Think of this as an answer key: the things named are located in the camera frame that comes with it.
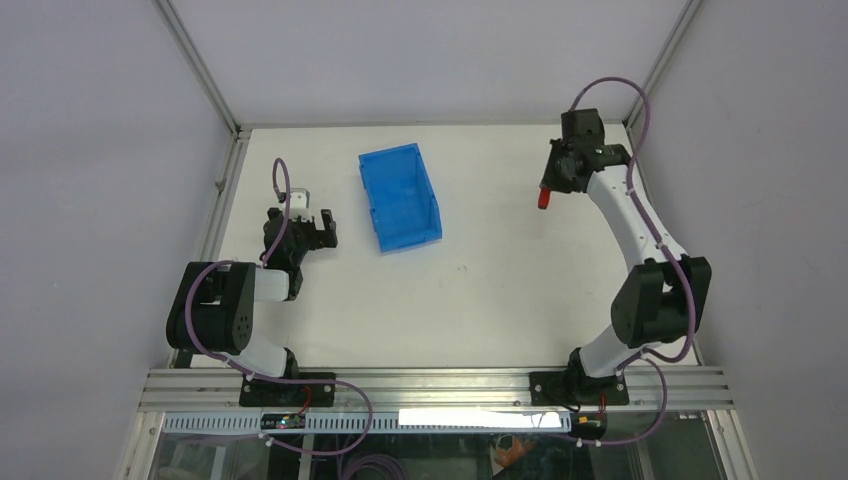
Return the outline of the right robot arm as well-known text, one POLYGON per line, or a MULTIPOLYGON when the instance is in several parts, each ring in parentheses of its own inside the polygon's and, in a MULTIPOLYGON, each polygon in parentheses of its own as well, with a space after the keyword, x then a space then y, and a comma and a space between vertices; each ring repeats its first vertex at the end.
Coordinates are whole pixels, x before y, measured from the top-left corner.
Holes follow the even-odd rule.
POLYGON ((676 242, 645 197, 632 152, 606 141, 595 109, 561 116, 562 135, 540 181, 537 205, 554 193, 585 194, 601 211, 622 252, 628 274, 610 307, 610 325, 572 351, 551 393, 588 405, 623 390, 623 371, 657 346, 685 341, 685 357, 700 326, 712 269, 676 242))

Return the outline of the red handled screwdriver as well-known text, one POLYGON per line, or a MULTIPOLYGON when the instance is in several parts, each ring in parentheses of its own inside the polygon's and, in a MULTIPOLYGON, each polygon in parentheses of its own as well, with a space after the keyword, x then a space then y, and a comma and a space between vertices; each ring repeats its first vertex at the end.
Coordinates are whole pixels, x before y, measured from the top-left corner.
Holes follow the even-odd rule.
POLYGON ((551 190, 546 187, 541 187, 537 200, 537 208, 540 210, 546 210, 550 205, 550 198, 551 190))

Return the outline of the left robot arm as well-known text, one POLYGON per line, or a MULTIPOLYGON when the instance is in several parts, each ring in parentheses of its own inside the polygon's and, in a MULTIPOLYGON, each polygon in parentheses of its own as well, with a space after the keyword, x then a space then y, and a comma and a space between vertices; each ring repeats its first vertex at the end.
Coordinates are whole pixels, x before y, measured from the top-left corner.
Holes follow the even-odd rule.
POLYGON ((166 321, 166 339, 174 349, 220 360, 250 380, 263 379, 263 394, 288 406, 301 392, 295 354, 255 332, 254 307, 296 300, 306 255, 337 247, 337 225, 329 209, 319 217, 299 209, 286 218, 281 208, 272 207, 267 215, 268 261, 187 264, 166 321))

